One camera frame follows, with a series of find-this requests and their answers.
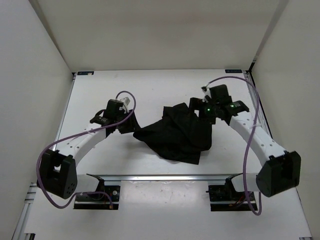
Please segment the black pleated skirt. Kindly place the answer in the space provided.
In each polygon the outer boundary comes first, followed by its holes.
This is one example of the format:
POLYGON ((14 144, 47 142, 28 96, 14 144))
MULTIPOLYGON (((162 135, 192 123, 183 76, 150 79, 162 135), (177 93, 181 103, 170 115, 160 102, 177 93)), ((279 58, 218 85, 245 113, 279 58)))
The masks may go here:
POLYGON ((133 137, 165 160, 198 165, 201 153, 212 146, 212 125, 180 103, 165 106, 159 121, 138 129, 133 137))

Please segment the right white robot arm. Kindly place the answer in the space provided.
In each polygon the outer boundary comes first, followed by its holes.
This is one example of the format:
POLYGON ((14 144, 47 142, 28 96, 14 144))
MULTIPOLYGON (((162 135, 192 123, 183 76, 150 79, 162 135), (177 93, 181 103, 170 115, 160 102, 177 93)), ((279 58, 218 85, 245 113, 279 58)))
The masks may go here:
POLYGON ((287 151, 255 124, 249 108, 242 101, 222 103, 192 97, 189 108, 191 112, 198 110, 199 119, 205 123, 213 125, 217 118, 225 121, 249 144, 261 164, 259 173, 228 177, 224 188, 227 198, 236 200, 244 191, 260 192, 269 198, 299 185, 301 156, 296 151, 287 151))

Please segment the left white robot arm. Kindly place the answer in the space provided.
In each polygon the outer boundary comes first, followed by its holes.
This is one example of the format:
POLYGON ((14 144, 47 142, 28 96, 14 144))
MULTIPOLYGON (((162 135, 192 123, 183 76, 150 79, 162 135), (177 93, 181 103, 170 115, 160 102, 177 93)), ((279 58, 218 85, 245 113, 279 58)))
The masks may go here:
POLYGON ((106 109, 97 112, 89 121, 84 135, 64 141, 55 151, 45 151, 39 165, 39 176, 47 192, 62 199, 68 199, 74 193, 87 193, 93 200, 103 198, 105 188, 102 179, 93 174, 77 174, 77 165, 115 130, 124 134, 138 128, 129 103, 128 97, 109 100, 106 109))

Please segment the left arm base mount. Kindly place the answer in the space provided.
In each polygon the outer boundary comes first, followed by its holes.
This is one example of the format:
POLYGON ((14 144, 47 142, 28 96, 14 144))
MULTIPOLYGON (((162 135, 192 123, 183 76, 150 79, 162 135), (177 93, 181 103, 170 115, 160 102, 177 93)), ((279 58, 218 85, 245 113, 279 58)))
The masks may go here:
POLYGON ((98 179, 98 185, 95 194, 78 195, 75 197, 74 210, 118 210, 121 186, 115 183, 106 183, 106 181, 94 175, 98 179))

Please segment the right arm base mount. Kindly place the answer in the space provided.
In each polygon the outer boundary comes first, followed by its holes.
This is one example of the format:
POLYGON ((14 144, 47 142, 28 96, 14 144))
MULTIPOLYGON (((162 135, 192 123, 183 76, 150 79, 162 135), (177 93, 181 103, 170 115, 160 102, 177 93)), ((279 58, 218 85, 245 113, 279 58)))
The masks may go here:
POLYGON ((211 212, 246 212, 251 211, 243 191, 237 192, 231 178, 224 184, 211 184, 206 193, 209 194, 211 212))

